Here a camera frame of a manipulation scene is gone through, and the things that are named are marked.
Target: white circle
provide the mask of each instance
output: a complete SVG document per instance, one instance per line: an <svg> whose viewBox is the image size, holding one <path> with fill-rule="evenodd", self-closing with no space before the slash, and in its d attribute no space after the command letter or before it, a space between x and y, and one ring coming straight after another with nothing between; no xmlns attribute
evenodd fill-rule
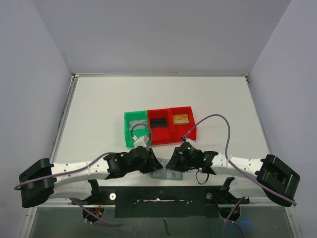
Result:
<svg viewBox="0 0 317 238"><path fill-rule="evenodd" d="M114 201L115 198L116 198L115 193L111 193L110 196L109 196L109 198L110 198L111 201Z"/></svg>

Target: metal frame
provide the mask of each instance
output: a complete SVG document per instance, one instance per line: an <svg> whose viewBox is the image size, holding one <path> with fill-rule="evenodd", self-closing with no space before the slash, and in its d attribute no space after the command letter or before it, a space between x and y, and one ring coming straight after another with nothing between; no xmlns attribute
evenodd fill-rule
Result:
<svg viewBox="0 0 317 238"><path fill-rule="evenodd" d="M65 102L65 105L64 105L64 109L63 109L63 112L62 112L62 116L61 116L61 119L60 119L58 130L57 130L55 143L54 143L53 150L52 150L52 153L51 153L51 159L50 159L51 162L55 161L56 155L58 153L60 140L61 140L62 135L63 135L63 131L64 131L64 128L65 128L68 112L69 112L69 109L70 109L70 106L71 106L71 102L72 102L72 98L73 98L73 95L74 95L74 92L75 92L75 89L76 89L76 84L77 84L78 78L80 78L80 77L101 77L101 76L113 76L113 75L106 75L106 74L72 74L70 85L69 85L69 89L68 89L68 93L67 93L66 102ZM200 74L199 75L196 75L196 74L195 75L185 74L184 75L184 74L180 74L179 72L168 72L168 73L164 73L163 75L136 74L136 75L124 75L124 76L131 76L131 77L135 77L135 76L151 76L151 77L155 77L155 76L156 77L157 76L202 76L203 77L203 76L210 76L210 75L204 75L204 74L202 74L202 75L200 75ZM278 205L273 203L273 202L271 202L269 199L265 199L265 198L250 198L250 204L244 204L244 205L241 205L241 206L278 206ZM71 203L69 202L68 199L55 199L55 201L48 201L48 202L40 205L39 207L51 207L51 208L54 208L54 207L69 207L69 208L73 207L74 208L76 206L71 205ZM114 205L104 205L102 207L114 207ZM23 226L22 226L22 229L21 229L21 232L20 232L20 238L28 238L29 237L31 229L32 229L32 225L33 225L33 222L34 222L34 217L35 217L36 211L37 211L37 208L29 208L28 209L28 212L26 214L26 218L24 220L24 223L23 223ZM297 217L296 217L294 206L285 207L285 211L286 211L286 214L287 214L287 217L288 217L288 220L289 220L289 223L290 223L294 238L302 238L302 234L301 234L301 231L300 231L300 227L299 227L299 224L298 224L298 220L297 220Z"/></svg>

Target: gray wall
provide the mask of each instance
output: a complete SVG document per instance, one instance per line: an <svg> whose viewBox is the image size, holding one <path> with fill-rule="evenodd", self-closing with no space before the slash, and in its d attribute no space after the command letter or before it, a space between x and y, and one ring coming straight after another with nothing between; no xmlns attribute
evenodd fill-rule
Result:
<svg viewBox="0 0 317 238"><path fill-rule="evenodd" d="M73 73L249 73L290 0L33 0Z"/></svg>
<svg viewBox="0 0 317 238"><path fill-rule="evenodd" d="M0 236L18 237L18 176L53 148L70 72L31 0L0 3Z"/></svg>
<svg viewBox="0 0 317 238"><path fill-rule="evenodd" d="M296 208L304 238L315 238L317 197L317 1L292 0L250 74L264 133L300 175Z"/></svg>

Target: red container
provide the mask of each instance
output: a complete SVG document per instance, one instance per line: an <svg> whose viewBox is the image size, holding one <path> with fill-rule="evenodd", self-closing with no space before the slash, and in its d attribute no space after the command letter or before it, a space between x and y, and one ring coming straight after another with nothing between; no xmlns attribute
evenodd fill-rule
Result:
<svg viewBox="0 0 317 238"><path fill-rule="evenodd" d="M170 108L169 109L170 118L173 127L173 142L180 142L181 137L186 134L196 123L193 116L193 111L191 107L180 107L180 108ZM188 125L179 125L174 124L173 115L181 115L187 114L188 115ZM188 135L188 138L192 140L196 140L197 138L197 128L194 128L192 132Z"/></svg>
<svg viewBox="0 0 317 238"><path fill-rule="evenodd" d="M173 121L169 109L148 110L148 123L154 134L153 145L174 142Z"/></svg>

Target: gray floor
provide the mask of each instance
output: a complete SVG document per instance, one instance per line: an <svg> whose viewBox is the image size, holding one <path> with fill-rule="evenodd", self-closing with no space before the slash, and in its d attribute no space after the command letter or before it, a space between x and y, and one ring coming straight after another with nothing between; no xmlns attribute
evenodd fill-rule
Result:
<svg viewBox="0 0 317 238"><path fill-rule="evenodd" d="M108 208L105 220L125 224L121 228L84 224L80 208L38 208L31 238L167 238L163 218L115 219L114 209ZM173 238L219 238L223 219L205 217L167 218ZM241 207L238 223L247 238L293 238L284 207ZM226 229L226 238L242 238L233 224Z"/></svg>

